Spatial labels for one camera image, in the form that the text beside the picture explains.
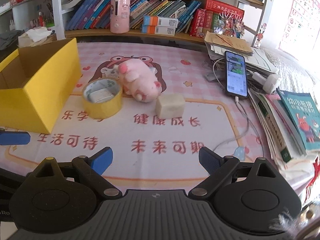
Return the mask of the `yellow cardboard box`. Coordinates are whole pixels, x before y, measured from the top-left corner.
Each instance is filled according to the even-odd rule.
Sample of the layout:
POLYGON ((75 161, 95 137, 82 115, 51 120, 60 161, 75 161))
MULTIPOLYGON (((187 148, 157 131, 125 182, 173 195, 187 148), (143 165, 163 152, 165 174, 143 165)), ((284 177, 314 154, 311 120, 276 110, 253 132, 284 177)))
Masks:
POLYGON ((51 133, 80 77, 74 38, 16 49, 1 62, 1 126, 51 133))

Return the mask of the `orange white box lower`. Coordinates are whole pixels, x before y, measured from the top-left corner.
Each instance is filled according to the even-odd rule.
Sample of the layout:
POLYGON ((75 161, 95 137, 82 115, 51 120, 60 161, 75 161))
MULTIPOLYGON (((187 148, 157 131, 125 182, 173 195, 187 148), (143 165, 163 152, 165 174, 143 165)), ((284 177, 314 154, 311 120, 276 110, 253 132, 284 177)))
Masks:
POLYGON ((142 25, 141 31, 142 33, 145 33, 145 34, 174 36, 176 32, 176 28, 164 27, 164 26, 153 26, 153 25, 142 25))

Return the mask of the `orange white box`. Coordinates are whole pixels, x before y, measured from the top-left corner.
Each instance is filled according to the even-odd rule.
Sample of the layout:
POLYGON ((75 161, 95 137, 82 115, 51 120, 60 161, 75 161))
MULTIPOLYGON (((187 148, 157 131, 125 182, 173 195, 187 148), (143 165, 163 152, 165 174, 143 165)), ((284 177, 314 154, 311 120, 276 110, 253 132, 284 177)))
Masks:
POLYGON ((143 24, 147 26, 173 27, 177 28, 179 20, 170 17, 148 16, 143 17, 143 24))
POLYGON ((142 33, 145 33, 145 34, 174 36, 176 32, 176 28, 164 27, 164 26, 153 26, 153 25, 142 25, 141 31, 142 33))

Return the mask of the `orange white box upper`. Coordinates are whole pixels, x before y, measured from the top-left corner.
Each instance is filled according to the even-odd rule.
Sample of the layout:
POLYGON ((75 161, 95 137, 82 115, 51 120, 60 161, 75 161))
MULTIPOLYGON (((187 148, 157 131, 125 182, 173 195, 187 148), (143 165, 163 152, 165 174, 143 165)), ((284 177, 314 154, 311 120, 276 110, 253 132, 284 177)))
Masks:
POLYGON ((147 26, 173 27, 177 28, 179 20, 170 17, 148 16, 143 17, 143 24, 147 26))

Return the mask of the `alphabet wall poster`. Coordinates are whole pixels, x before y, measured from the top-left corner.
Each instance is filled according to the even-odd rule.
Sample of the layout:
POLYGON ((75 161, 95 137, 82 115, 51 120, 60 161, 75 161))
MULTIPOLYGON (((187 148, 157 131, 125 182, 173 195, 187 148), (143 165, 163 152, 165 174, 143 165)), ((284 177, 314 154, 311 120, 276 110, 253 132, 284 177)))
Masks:
POLYGON ((290 0, 279 49, 296 59, 319 49, 319 0, 290 0))

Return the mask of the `beige eraser block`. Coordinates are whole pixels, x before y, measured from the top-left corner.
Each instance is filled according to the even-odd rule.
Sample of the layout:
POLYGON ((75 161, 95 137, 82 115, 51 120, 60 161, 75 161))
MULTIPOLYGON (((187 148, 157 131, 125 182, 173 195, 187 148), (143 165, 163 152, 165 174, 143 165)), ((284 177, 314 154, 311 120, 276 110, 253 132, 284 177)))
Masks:
POLYGON ((155 112, 161 119, 172 119, 183 116, 185 99, 182 94, 160 95, 156 101, 155 112))

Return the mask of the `brown envelope paper stack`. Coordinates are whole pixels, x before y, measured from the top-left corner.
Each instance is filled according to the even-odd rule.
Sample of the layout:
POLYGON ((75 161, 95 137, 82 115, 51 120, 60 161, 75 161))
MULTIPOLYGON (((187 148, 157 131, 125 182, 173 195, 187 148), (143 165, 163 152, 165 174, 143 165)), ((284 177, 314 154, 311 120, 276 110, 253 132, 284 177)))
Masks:
POLYGON ((204 41, 222 48, 231 49, 246 55, 253 55, 250 45, 241 38, 207 32, 204 41))

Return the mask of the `pink plush pig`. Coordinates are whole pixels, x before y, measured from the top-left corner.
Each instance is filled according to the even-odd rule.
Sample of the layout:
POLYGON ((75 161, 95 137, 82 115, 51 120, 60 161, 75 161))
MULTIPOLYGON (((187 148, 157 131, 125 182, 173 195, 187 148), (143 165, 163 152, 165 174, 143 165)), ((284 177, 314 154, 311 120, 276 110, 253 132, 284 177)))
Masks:
POLYGON ((153 70, 140 59, 129 59, 118 66, 119 81, 127 95, 138 102, 152 102, 161 92, 162 85, 153 70))

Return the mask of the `teal children's book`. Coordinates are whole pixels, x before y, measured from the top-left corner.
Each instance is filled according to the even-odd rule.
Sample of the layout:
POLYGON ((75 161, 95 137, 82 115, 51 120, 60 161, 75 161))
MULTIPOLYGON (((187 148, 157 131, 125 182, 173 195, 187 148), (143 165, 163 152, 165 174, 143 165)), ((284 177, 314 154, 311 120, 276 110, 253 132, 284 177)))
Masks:
POLYGON ((319 152, 319 111, 310 93, 276 89, 307 154, 319 152))

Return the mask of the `pink checkered tablecloth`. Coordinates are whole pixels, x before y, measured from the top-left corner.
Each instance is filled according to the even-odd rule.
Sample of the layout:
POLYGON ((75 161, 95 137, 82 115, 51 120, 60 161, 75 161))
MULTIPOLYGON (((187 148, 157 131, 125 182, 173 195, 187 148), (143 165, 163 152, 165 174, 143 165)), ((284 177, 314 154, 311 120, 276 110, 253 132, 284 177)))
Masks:
POLYGON ((221 155, 243 161, 270 157, 265 133, 249 100, 235 100, 204 75, 207 53, 174 47, 134 43, 79 43, 82 76, 66 102, 50 135, 33 133, 24 146, 1 147, 1 167, 19 174, 32 171, 45 157, 71 161, 91 156, 108 146, 113 162, 104 177, 122 191, 127 189, 190 190, 208 174, 198 152, 207 146, 221 155), (183 116, 162 120, 154 103, 124 97, 114 116, 94 120, 85 112, 81 91, 103 64, 138 57, 159 65, 167 94, 185 98, 183 116))

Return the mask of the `white power adapter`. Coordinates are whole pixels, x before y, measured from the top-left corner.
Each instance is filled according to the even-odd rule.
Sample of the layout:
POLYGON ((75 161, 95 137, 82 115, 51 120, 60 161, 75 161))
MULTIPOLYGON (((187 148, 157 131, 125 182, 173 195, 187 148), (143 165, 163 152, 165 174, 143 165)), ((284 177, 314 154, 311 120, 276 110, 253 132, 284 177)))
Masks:
POLYGON ((271 74, 267 78, 263 77, 257 72, 252 75, 253 79, 263 87, 263 91, 267 94, 272 94, 276 91, 280 84, 280 76, 278 74, 271 74))

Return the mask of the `yellow tape roll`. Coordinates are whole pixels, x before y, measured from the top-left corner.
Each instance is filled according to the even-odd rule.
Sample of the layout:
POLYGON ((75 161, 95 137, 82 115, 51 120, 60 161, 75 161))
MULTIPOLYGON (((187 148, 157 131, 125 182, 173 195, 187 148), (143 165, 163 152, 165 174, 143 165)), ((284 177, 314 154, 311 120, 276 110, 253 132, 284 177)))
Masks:
POLYGON ((82 90, 82 104, 92 119, 107 119, 122 108, 121 84, 111 78, 89 82, 82 90))

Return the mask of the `stack of books right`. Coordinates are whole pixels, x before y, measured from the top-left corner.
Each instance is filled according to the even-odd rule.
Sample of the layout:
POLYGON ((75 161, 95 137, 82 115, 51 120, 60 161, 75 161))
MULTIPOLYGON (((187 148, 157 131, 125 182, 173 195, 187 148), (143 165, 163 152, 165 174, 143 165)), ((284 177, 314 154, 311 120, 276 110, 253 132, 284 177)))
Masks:
POLYGON ((265 130, 272 160, 283 172, 308 172, 316 153, 306 153, 302 139, 277 94, 249 90, 250 99, 265 130))

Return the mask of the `pink cylindrical dispenser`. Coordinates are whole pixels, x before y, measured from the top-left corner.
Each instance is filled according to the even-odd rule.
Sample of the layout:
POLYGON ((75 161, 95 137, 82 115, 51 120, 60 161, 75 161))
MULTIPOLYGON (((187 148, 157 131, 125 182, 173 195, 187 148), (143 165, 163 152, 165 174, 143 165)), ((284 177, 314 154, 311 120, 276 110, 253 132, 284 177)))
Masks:
POLYGON ((110 31, 127 33, 130 29, 130 0, 111 0, 110 31))

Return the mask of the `pile of clothes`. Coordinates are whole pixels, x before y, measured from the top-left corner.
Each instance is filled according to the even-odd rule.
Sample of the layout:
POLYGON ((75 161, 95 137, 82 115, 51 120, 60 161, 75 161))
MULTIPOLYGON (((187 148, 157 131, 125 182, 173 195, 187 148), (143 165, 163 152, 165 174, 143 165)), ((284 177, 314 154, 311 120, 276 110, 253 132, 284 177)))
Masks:
POLYGON ((0 50, 5 50, 18 40, 24 33, 23 30, 11 30, 0 35, 0 50))

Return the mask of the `red dictionary book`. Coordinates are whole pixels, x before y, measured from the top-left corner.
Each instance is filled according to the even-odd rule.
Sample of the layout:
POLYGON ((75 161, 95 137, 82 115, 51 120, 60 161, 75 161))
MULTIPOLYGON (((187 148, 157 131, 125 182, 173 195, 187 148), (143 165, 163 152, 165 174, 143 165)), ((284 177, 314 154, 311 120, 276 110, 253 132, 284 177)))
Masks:
POLYGON ((232 14, 240 18, 244 17, 245 11, 228 3, 218 0, 201 0, 203 8, 216 13, 232 14))

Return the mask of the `tissue box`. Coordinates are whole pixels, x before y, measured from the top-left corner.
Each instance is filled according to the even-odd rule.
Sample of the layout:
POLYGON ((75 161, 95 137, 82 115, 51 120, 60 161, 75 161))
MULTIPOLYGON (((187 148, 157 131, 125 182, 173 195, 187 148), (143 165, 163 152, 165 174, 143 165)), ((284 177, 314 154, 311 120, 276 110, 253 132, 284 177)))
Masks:
POLYGON ((56 41, 56 35, 46 27, 28 30, 18 37, 18 48, 35 47, 56 41))

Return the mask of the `black smartphone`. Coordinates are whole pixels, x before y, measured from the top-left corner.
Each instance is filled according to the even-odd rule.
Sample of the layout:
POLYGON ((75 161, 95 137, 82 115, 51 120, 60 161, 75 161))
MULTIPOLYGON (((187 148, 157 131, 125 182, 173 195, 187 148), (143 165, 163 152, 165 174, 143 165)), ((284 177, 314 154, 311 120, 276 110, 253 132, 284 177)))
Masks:
POLYGON ((246 63, 242 55, 225 51, 225 83, 226 94, 242 99, 248 97, 246 63))

